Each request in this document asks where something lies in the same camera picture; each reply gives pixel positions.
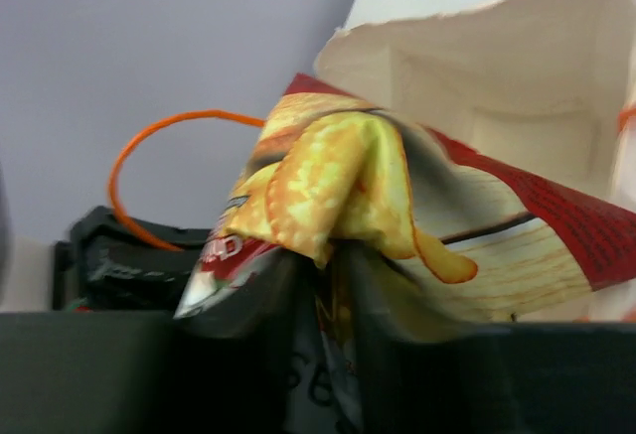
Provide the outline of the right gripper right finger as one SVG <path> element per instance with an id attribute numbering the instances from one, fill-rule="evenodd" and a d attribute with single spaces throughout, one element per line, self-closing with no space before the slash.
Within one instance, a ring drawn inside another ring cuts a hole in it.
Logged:
<path id="1" fill-rule="evenodd" d="M 342 272 L 366 432 L 634 431 L 633 325 L 461 322 L 361 244 Z"/>

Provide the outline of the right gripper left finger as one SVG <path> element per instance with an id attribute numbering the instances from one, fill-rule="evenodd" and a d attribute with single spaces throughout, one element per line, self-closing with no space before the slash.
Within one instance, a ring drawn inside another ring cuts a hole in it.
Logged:
<path id="1" fill-rule="evenodd" d="M 157 312 L 1 318 L 5 433 L 279 433 L 302 359 L 288 327 L 227 339 Z"/>

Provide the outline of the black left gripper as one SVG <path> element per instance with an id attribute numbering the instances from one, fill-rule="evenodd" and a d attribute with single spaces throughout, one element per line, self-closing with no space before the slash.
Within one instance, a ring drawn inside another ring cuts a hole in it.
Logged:
<path id="1" fill-rule="evenodd" d="M 54 310 L 159 310 L 173 312 L 208 232 L 142 220 L 143 228 L 178 246 L 155 248 L 97 206 L 53 245 Z"/>

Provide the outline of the red Chuba cassava chips bag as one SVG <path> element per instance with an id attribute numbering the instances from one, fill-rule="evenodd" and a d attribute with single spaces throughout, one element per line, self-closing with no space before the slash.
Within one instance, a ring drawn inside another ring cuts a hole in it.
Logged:
<path id="1" fill-rule="evenodd" d="M 423 296 L 402 261 L 419 261 L 446 284 L 478 271 L 416 225 L 403 133 L 390 112 L 299 75 L 270 112 L 175 312 L 186 332 L 204 338 L 236 337 L 264 323 L 290 329 L 302 363 L 279 433 L 368 433 L 342 272 L 349 244 L 393 262 Z M 430 305 L 470 323 L 633 325 L 471 321 Z"/>

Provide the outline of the white paper bag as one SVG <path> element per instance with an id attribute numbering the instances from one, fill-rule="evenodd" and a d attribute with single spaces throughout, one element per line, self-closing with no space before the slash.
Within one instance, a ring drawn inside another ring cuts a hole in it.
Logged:
<path id="1" fill-rule="evenodd" d="M 323 81 L 386 107 L 413 216 L 476 276 L 400 263 L 471 321 L 635 317 L 635 0 L 498 0 L 431 15 L 358 0 L 317 57 Z"/>

